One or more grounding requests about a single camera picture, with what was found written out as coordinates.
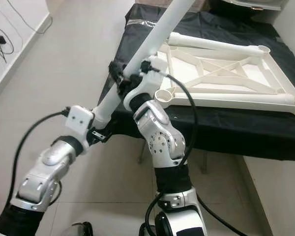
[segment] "white baseboard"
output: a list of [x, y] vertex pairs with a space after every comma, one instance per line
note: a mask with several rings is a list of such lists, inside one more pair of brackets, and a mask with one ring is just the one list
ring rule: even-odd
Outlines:
[[[43, 31], [50, 24], [50, 18], [51, 18], [51, 15], [47, 14], [42, 20], [42, 22], [40, 23], [39, 27], [37, 28], [37, 31]], [[22, 51], [19, 53], [18, 56], [15, 57], [15, 59], [6, 68], [5, 72], [0, 78], [0, 94], [2, 93], [5, 86], [9, 83], [16, 69], [20, 66], [23, 59], [26, 57], [26, 55], [28, 54], [28, 52], [30, 51], [30, 49], [33, 47], [36, 40], [40, 36], [41, 35], [33, 32], [30, 38], [28, 39], [28, 41], [24, 44]]]

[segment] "white wall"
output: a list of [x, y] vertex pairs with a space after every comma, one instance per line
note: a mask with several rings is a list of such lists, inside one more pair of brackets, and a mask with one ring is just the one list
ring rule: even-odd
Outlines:
[[[10, 0], [10, 2], [34, 29], [38, 28], [49, 15], [45, 0]], [[24, 24], [24, 22], [13, 11], [6, 0], [0, 0], [0, 10], [9, 19], [9, 21], [13, 24], [13, 26], [20, 34], [19, 36], [15, 29], [0, 12], [0, 28], [6, 32], [15, 47], [15, 53], [11, 55], [6, 55], [7, 64], [0, 57], [1, 81], [6, 72], [16, 60], [16, 58], [19, 56], [20, 52], [24, 49], [28, 41], [32, 38], [34, 32]], [[10, 47], [8, 45], [5, 45], [2, 49], [8, 52], [10, 50]]]
[[274, 20], [273, 26], [295, 54], [295, 0], [289, 0]]
[[274, 236], [295, 236], [295, 162], [245, 157]]

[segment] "table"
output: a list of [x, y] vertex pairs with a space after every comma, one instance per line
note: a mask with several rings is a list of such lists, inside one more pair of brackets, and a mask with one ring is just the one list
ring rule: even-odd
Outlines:
[[[165, 9], [134, 4], [126, 15], [125, 31], [115, 61], [128, 63]], [[295, 57], [270, 24], [239, 21], [188, 12], [174, 30], [181, 34], [238, 45], [265, 45], [295, 86]], [[113, 84], [108, 78], [100, 100]], [[172, 124], [190, 141], [193, 115], [190, 107], [166, 109]], [[278, 160], [295, 160], [295, 116], [288, 113], [198, 107], [199, 131], [195, 148]], [[142, 137], [132, 113], [122, 104], [112, 115], [118, 121], [114, 134]]]

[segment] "tile floor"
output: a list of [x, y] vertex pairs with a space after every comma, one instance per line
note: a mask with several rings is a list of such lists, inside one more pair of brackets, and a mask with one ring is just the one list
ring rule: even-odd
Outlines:
[[[26, 129], [64, 106], [93, 107], [105, 83], [134, 0], [66, 0], [54, 24], [39, 38], [0, 96], [0, 213], [6, 200], [13, 154]], [[31, 135], [22, 151], [17, 185], [38, 154], [62, 130], [54, 118]], [[88, 220], [97, 236], [135, 236], [155, 193], [151, 158], [137, 164], [143, 140], [122, 135], [80, 156], [63, 179], [60, 199], [45, 214], [37, 236], [59, 236], [69, 224]], [[235, 157], [210, 152], [208, 174], [199, 169], [203, 153], [189, 161], [195, 187], [216, 213], [250, 236], [261, 230], [242, 182]], [[234, 233], [203, 212], [209, 236]]]

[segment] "black tablecloth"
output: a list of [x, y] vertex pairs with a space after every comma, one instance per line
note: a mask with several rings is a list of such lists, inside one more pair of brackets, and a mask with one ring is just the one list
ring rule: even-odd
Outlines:
[[[159, 7], [133, 5], [126, 15], [125, 32], [115, 60], [128, 63], [164, 11]], [[295, 86], [295, 57], [272, 25], [223, 18], [208, 12], [188, 12], [175, 32], [238, 45], [265, 45], [271, 48], [272, 57]], [[112, 84], [108, 78], [101, 99]], [[191, 108], [170, 106], [166, 112], [188, 143], [193, 122]], [[198, 114], [196, 148], [295, 160], [295, 116], [292, 114], [208, 107], [198, 107]], [[126, 111], [122, 104], [112, 118], [118, 120], [114, 134], [141, 137], [131, 112]]]

